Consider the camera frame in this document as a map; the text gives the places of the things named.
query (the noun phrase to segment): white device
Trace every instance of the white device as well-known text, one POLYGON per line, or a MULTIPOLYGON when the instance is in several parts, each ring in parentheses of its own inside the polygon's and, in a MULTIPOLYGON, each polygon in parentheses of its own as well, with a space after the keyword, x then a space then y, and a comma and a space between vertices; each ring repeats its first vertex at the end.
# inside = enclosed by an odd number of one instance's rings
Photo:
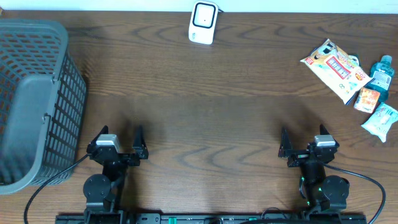
POLYGON ((188 36, 192 42, 213 43, 218 6, 212 2, 197 1, 193 6, 188 36))
POLYGON ((97 141, 95 142, 98 146, 114 146, 116 152, 119 152, 120 142, 115 134, 102 134, 98 136, 97 141))

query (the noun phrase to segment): small packet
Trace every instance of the small packet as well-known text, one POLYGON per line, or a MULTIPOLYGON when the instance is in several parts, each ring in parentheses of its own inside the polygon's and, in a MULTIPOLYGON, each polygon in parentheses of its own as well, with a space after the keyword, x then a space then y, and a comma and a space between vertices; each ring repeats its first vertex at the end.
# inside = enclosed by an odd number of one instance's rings
POLYGON ((372 80, 359 66, 359 60, 350 58, 329 39, 301 62, 305 63, 346 105, 357 91, 372 80))
POLYGON ((397 120, 398 111, 385 103, 381 103, 368 121, 361 126, 371 134, 378 136, 382 142, 385 142, 388 130, 397 120))
POLYGON ((363 112, 373 113, 379 96, 380 93, 378 91, 362 87, 354 104, 354 108, 363 112))

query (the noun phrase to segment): orange box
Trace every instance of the orange box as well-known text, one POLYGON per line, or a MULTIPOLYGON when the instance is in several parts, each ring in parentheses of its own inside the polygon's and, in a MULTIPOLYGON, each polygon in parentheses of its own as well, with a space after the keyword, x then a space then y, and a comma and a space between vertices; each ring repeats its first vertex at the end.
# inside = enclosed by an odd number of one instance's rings
POLYGON ((362 87, 354 104, 354 108, 363 112, 373 113, 379 96, 380 93, 378 91, 362 87))

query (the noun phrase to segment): product label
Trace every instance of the product label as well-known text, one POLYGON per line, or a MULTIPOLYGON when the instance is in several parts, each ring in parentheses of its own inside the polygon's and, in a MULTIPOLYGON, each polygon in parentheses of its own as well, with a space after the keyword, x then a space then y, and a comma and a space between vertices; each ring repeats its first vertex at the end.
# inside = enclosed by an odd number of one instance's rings
POLYGON ((347 67, 349 68, 357 67, 357 65, 352 60, 350 60, 350 58, 345 57, 341 52, 337 52, 337 57, 342 63, 347 65, 347 67))
POLYGON ((391 77, 385 73, 375 71, 373 75, 374 80, 371 82, 373 85, 377 85, 385 90, 388 90, 390 86, 391 77))
POLYGON ((360 80, 364 80, 364 79, 366 78, 366 74, 365 74, 361 69, 358 69, 358 70, 356 71, 356 73, 355 73, 355 77, 356 77, 356 79, 358 79, 359 81, 360 81, 360 80))
POLYGON ((313 63, 313 60, 310 59, 310 58, 306 58, 305 61, 306 61, 307 63, 309 63, 310 65, 312 65, 312 63, 313 63))
POLYGON ((392 110, 387 110, 386 114, 380 119, 381 124, 387 124, 387 122, 390 120, 390 117, 394 114, 392 110))
POLYGON ((329 65, 329 67, 333 69, 333 71, 335 71, 341 79, 345 79, 351 73, 342 64, 339 63, 335 56, 330 57, 326 61, 326 64, 329 65))

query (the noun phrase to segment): bottle cap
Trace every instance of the bottle cap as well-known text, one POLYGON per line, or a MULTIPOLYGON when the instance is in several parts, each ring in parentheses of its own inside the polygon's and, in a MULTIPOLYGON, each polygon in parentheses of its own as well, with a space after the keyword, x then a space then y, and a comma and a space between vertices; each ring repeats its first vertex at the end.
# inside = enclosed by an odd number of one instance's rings
POLYGON ((390 55, 385 55, 385 56, 381 57, 381 61, 387 62, 390 65, 392 62, 392 57, 390 55))

